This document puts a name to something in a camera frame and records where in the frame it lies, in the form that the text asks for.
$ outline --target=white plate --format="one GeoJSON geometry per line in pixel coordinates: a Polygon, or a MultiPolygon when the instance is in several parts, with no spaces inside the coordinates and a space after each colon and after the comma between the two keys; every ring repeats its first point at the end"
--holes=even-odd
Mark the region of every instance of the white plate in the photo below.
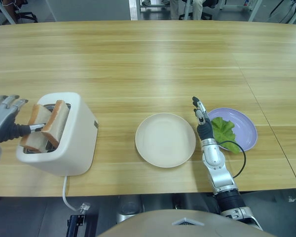
{"type": "Polygon", "coordinates": [[[196,137],[183,118],[168,113],[145,119],[135,136],[139,154],[150,164],[171,168],[183,164],[193,154],[196,137]]]}

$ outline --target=black cable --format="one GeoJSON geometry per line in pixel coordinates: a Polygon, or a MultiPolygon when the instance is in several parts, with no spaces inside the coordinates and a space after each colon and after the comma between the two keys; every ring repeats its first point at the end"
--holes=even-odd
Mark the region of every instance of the black cable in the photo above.
{"type": "Polygon", "coordinates": [[[284,2],[284,0],[281,0],[279,4],[276,5],[276,7],[271,11],[270,15],[284,2]]]}
{"type": "Polygon", "coordinates": [[[223,141],[223,142],[218,143],[218,145],[224,144],[226,142],[230,142],[230,143],[233,143],[233,144],[237,145],[240,148],[240,150],[242,151],[242,153],[243,153],[243,165],[242,165],[240,171],[235,176],[233,176],[233,178],[236,178],[237,176],[239,176],[239,174],[241,174],[241,172],[245,168],[246,163],[247,163],[247,156],[246,156],[245,151],[242,149],[242,147],[238,143],[236,143],[234,141],[223,141]]]}
{"type": "Polygon", "coordinates": [[[287,20],[287,22],[285,23],[285,24],[288,24],[289,23],[289,21],[293,18],[293,16],[296,14],[296,7],[295,7],[295,11],[294,11],[294,14],[291,16],[291,18],[290,19],[288,19],[287,20]]]}
{"type": "Polygon", "coordinates": [[[291,12],[293,6],[294,6],[294,3],[291,4],[291,8],[288,10],[287,14],[283,17],[283,19],[279,23],[281,23],[288,16],[288,14],[291,12]]]}

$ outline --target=gray robot hand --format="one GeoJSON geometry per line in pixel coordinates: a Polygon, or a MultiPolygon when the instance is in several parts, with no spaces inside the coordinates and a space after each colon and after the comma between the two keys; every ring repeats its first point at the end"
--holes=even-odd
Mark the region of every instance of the gray robot hand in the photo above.
{"type": "Polygon", "coordinates": [[[14,123],[21,107],[28,102],[26,99],[21,99],[13,104],[13,101],[18,98],[18,95],[0,96],[0,142],[31,133],[30,126],[14,123]]]}

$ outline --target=wooden table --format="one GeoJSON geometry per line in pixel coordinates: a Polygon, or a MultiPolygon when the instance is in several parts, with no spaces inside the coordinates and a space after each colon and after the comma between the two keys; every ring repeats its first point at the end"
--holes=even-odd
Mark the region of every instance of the wooden table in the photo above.
{"type": "MultiPolygon", "coordinates": [[[[99,120],[93,164],[70,177],[68,195],[211,191],[197,143],[183,165],[163,169],[136,152],[142,120],[174,113],[195,129],[191,98],[230,107],[255,123],[259,140],[236,178],[241,191],[296,188],[296,25],[215,21],[66,22],[0,26],[0,94],[29,103],[79,93],[99,120]]],[[[16,159],[3,143],[0,196],[61,196],[63,177],[16,159]]],[[[235,174],[242,155],[226,155],[235,174]]]]}

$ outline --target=toaster cord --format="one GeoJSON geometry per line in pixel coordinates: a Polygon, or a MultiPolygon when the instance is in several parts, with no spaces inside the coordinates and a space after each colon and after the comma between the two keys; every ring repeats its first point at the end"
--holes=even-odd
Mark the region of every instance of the toaster cord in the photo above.
{"type": "Polygon", "coordinates": [[[86,211],[89,210],[91,205],[87,202],[84,202],[84,203],[82,203],[80,208],[76,209],[67,202],[67,199],[66,199],[67,180],[68,180],[68,176],[65,176],[64,185],[63,185],[63,201],[64,201],[65,205],[67,207],[69,207],[72,211],[80,211],[80,213],[84,215],[86,213],[86,211]]]}

